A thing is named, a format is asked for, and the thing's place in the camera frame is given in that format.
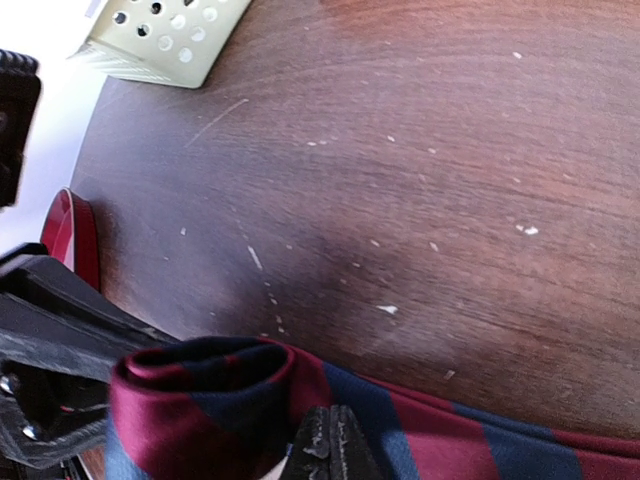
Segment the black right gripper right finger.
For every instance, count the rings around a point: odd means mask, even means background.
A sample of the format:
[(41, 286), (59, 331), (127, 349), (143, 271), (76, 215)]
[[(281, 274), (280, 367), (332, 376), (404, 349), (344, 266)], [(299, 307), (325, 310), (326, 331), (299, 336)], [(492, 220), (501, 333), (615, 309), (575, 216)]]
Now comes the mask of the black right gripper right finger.
[(345, 405), (332, 406), (332, 478), (383, 478), (359, 422)]

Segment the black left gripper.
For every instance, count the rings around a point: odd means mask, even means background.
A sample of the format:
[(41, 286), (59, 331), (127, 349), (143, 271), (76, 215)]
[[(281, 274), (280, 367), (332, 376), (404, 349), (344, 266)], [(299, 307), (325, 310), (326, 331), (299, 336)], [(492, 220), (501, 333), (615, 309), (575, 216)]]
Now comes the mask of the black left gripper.
[(113, 366), (174, 337), (108, 301), (40, 243), (1, 258), (1, 452), (36, 469), (102, 444)]

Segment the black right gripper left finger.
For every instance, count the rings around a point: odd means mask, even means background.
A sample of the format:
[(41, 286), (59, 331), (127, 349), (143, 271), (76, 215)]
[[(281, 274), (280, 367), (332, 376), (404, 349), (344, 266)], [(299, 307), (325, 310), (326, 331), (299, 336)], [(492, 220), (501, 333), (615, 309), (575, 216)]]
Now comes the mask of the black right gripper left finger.
[(290, 448), (282, 480), (331, 478), (331, 407), (313, 407), (304, 417)]

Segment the red navy striped tie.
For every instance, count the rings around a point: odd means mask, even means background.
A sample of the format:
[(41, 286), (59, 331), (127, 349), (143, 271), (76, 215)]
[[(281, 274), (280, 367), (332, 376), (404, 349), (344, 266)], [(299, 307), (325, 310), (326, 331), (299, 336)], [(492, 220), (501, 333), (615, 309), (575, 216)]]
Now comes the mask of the red navy striped tie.
[(292, 346), (206, 337), (120, 360), (110, 479), (635, 479), (639, 444), (363, 378)]

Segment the round red tray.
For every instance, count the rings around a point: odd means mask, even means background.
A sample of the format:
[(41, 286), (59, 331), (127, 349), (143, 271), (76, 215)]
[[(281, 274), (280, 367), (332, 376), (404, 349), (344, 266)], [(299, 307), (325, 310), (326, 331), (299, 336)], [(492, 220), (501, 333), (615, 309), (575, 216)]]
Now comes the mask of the round red tray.
[(46, 215), (40, 242), (50, 256), (95, 290), (101, 290), (97, 228), (88, 201), (69, 188), (61, 189)]

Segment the pale green plastic basket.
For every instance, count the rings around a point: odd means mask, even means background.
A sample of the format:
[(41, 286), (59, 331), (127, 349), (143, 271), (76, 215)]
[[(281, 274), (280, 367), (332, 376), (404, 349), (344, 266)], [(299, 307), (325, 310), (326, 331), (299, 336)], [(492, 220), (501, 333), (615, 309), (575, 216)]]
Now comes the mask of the pale green plastic basket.
[(250, 0), (95, 1), (70, 59), (128, 81), (201, 87)]

